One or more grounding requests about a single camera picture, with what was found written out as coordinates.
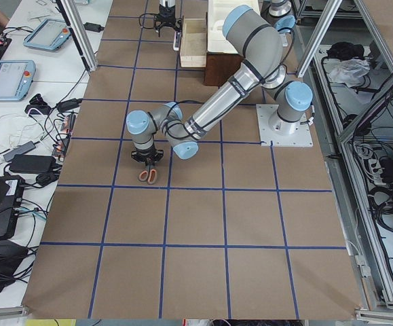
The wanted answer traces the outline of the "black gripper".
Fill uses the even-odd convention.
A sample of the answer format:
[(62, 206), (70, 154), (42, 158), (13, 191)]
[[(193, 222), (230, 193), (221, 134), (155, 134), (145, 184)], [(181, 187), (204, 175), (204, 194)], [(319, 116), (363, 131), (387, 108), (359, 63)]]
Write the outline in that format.
[(159, 162), (164, 156), (162, 149), (149, 148), (146, 150), (136, 149), (131, 152), (131, 158), (137, 162), (144, 162), (145, 167), (149, 164), (156, 166), (156, 162)]
[(182, 33), (183, 31), (182, 19), (177, 18), (174, 12), (155, 14), (153, 20), (154, 29), (158, 37), (160, 37), (160, 30), (164, 27), (170, 27), (178, 33)]

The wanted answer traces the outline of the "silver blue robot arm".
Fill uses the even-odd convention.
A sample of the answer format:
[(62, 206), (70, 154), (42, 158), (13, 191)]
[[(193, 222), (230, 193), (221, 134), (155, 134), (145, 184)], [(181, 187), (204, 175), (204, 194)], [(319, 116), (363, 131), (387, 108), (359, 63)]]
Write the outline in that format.
[(187, 120), (177, 102), (164, 103), (151, 111), (131, 111), (126, 129), (134, 145), (133, 160), (151, 166), (162, 159), (164, 152), (154, 143), (157, 132), (163, 134), (180, 159), (193, 157), (199, 149), (198, 141), (258, 86), (278, 104), (269, 118), (270, 128), (276, 134), (290, 135), (299, 127), (311, 107), (313, 92), (306, 83), (287, 74), (280, 29), (242, 4), (226, 15), (222, 34), (241, 56), (240, 64), (229, 69), (230, 75), (215, 84), (216, 92)]
[[(172, 28), (179, 35), (183, 30), (182, 18), (176, 17), (176, 1), (159, 1), (159, 12), (153, 16), (153, 29), (158, 34)], [(264, 1), (260, 15), (279, 33), (292, 33), (296, 23), (291, 1)]]

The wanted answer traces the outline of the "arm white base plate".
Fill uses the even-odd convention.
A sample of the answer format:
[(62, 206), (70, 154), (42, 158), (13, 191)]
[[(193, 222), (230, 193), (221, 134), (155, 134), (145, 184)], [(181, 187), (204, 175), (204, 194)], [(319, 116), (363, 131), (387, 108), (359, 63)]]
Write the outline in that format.
[(298, 122), (285, 122), (278, 116), (278, 105), (258, 104), (257, 119), (261, 146), (312, 147), (313, 140), (306, 113)]

